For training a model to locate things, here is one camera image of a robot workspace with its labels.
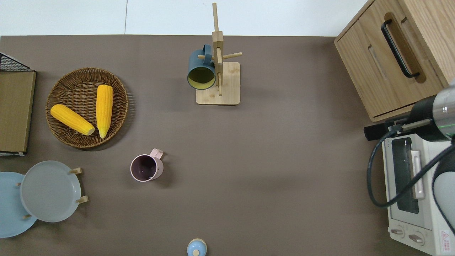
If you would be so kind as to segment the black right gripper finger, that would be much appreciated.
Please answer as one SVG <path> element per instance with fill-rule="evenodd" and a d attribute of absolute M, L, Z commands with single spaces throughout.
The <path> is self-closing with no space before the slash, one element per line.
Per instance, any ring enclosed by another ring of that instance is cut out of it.
<path fill-rule="evenodd" d="M 386 123 L 379 123 L 364 127 L 364 136 L 367 141 L 379 140 L 389 132 L 389 126 Z"/>

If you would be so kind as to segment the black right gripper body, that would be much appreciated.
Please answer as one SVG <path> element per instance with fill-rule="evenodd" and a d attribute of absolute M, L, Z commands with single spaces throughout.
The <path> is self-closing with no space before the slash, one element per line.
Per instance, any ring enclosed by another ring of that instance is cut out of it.
<path fill-rule="evenodd" d="M 417 102 L 411 113 L 403 120 L 388 120 L 388 126 L 405 125 L 423 120 L 430 123 L 403 132 L 403 134 L 417 134 L 429 142 L 451 141 L 454 138 L 454 97 L 440 97 L 435 95 Z"/>

